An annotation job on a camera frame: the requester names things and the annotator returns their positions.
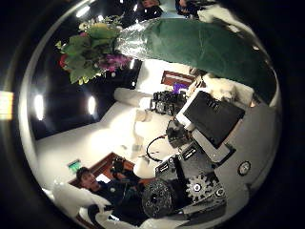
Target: light fixture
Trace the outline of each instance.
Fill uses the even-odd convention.
[[[83,15],[86,14],[86,12],[88,12],[90,9],[90,6],[85,6],[82,9],[80,9],[77,13],[76,13],[76,17],[81,17]]]
[[[134,59],[131,61],[130,69],[133,69]]]
[[[0,91],[0,120],[12,120],[13,93]]]
[[[95,112],[96,102],[93,96],[90,96],[88,99],[88,112],[90,115],[93,115]]]
[[[42,120],[44,118],[44,97],[41,94],[38,94],[34,98],[34,109],[36,111],[36,116],[38,120]]]
[[[104,17],[103,17],[103,15],[98,15],[98,16],[97,16],[97,19],[98,19],[98,21],[101,21],[101,20],[104,19]]]

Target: white couch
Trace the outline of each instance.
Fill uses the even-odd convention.
[[[107,229],[173,229],[186,220],[177,220],[170,217],[162,219],[147,219],[140,227],[133,226],[125,221],[109,219],[112,211],[105,212],[104,207],[110,204],[106,199],[94,195],[86,189],[78,189],[68,183],[55,181],[52,189],[43,189],[45,194],[61,209],[68,217],[75,219],[79,214],[80,217],[91,223],[87,208],[92,204],[97,204],[100,209],[95,217],[96,221]]]

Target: red flower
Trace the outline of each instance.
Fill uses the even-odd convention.
[[[61,68],[64,68],[66,66],[66,64],[65,64],[66,58],[67,58],[66,54],[62,54],[60,56],[59,65],[60,65]]]

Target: gear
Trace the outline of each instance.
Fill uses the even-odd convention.
[[[189,182],[190,183],[187,184],[188,189],[186,191],[188,193],[188,197],[192,198],[193,201],[199,201],[206,198],[213,191],[211,183],[207,180],[207,177],[203,175],[190,178]]]

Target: green leaf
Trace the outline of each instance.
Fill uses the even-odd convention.
[[[62,44],[61,44],[61,41],[58,41],[55,46],[57,47],[58,50],[61,50],[62,48]]]
[[[71,71],[70,73],[70,82],[71,84],[79,81],[84,75],[84,69],[76,69]]]
[[[87,60],[93,60],[98,58],[98,56],[100,55],[100,53],[98,52],[98,50],[86,50],[83,51],[82,55],[87,59]]]
[[[89,79],[86,76],[83,76],[83,81],[84,81],[84,83],[88,83]]]
[[[75,47],[89,47],[90,39],[88,36],[74,35],[70,37],[69,44]]]
[[[119,34],[119,30],[104,27],[91,27],[87,30],[87,33],[93,39],[110,39],[116,37]]]
[[[86,62],[86,59],[82,55],[68,56],[65,60],[66,65],[71,70],[83,68],[85,65],[85,62]]]
[[[88,68],[84,69],[84,75],[88,79],[93,79],[96,74],[97,74],[97,70],[95,70],[92,66],[89,66]]]
[[[110,39],[106,39],[106,38],[93,40],[91,46],[94,48],[99,45],[106,45],[106,44],[109,44],[110,41],[111,41]]]
[[[63,52],[67,55],[79,55],[81,54],[86,48],[85,47],[78,47],[74,45],[66,45],[63,47]]]

